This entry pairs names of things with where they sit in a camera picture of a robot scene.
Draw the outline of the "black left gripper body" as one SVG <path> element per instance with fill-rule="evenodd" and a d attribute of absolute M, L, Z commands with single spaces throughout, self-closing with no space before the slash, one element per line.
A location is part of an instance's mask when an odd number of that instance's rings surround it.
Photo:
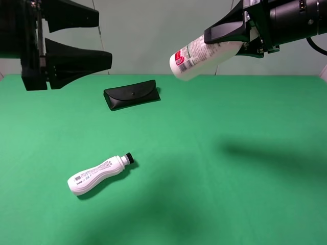
<path fill-rule="evenodd" d="M 1 1 L 1 58 L 20 60 L 27 91 L 55 89 L 54 41 L 42 27 L 54 12 L 55 1 Z"/>

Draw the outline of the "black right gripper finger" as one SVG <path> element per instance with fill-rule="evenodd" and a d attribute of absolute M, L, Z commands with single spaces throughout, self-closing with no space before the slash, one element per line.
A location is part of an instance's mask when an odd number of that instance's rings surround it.
<path fill-rule="evenodd" d="M 249 42 L 249 27 L 246 25 L 244 1 L 239 1 L 225 17 L 207 28 L 203 37 L 206 44 L 227 41 Z"/>
<path fill-rule="evenodd" d="M 237 52 L 236 56 L 249 56 L 254 58 L 264 57 L 264 45 L 260 40 L 253 40 L 252 42 L 245 42 Z"/>

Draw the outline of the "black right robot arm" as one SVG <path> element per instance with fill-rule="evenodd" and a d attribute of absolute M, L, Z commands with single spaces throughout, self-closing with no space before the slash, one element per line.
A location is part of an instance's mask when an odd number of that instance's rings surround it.
<path fill-rule="evenodd" d="M 326 33 L 326 1 L 239 1 L 220 21 L 204 31 L 206 44 L 240 41 L 238 56 L 263 58 L 282 44 L 306 39 L 317 52 L 313 36 Z"/>

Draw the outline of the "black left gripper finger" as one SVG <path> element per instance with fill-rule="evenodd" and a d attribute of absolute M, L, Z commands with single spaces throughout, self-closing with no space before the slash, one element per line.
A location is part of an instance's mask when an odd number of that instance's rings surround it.
<path fill-rule="evenodd" d="M 45 39 L 46 69 L 52 89 L 61 89 L 81 77 L 111 69 L 112 53 L 86 50 Z"/>
<path fill-rule="evenodd" d="M 99 25 L 99 12 L 74 1 L 42 1 L 42 16 L 49 32 L 69 28 L 93 28 Z"/>

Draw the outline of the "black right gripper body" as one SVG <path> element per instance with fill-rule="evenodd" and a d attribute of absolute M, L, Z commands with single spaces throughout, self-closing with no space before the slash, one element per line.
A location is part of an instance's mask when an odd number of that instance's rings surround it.
<path fill-rule="evenodd" d="M 270 20 L 269 1 L 243 1 L 244 13 L 249 16 L 247 21 L 256 28 L 264 51 L 267 53 L 276 53 L 279 51 L 279 45 L 273 43 L 273 31 Z"/>

